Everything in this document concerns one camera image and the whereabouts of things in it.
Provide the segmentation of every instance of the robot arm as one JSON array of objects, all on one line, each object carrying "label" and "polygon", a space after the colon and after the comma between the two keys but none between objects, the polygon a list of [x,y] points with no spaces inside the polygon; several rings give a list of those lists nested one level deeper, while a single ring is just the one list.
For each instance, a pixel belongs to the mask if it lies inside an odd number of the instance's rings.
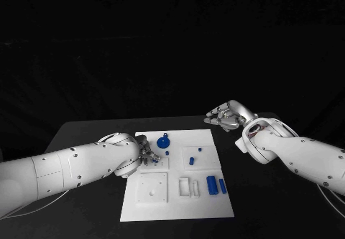
[{"label": "robot arm", "polygon": [[0,163],[0,219],[113,172],[128,178],[148,159],[161,160],[146,136],[115,133],[96,143]]},{"label": "robot arm", "polygon": [[345,195],[345,150],[308,137],[299,137],[278,119],[259,118],[237,102],[217,107],[207,116],[218,114],[206,122],[218,124],[227,132],[244,126],[243,137],[236,145],[243,153],[266,164],[281,158],[291,171]]}]

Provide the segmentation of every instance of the blue cap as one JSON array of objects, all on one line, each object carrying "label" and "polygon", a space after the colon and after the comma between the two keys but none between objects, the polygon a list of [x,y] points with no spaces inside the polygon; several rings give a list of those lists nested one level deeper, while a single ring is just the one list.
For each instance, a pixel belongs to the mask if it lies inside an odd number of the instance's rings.
[{"label": "blue cap", "polygon": [[164,137],[158,139],[158,147],[159,148],[168,148],[171,145],[171,140],[168,138],[168,133],[164,134]]}]

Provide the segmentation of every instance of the small blue piece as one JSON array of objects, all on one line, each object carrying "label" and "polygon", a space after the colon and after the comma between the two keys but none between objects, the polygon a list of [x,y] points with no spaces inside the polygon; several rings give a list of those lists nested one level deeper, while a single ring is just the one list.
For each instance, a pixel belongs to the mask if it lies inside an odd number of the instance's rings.
[{"label": "small blue piece", "polygon": [[220,179],[220,185],[221,185],[221,191],[226,194],[227,193],[227,189],[226,189],[226,185],[224,185],[224,180]]},{"label": "small blue piece", "polygon": [[159,148],[168,148],[171,145],[171,140],[168,138],[168,133],[164,134],[164,137],[158,139],[158,147]]},{"label": "small blue piece", "polygon": [[217,195],[218,194],[218,187],[217,187],[217,182],[216,182],[216,177],[214,176],[207,177],[207,185],[208,185],[210,195]]}]

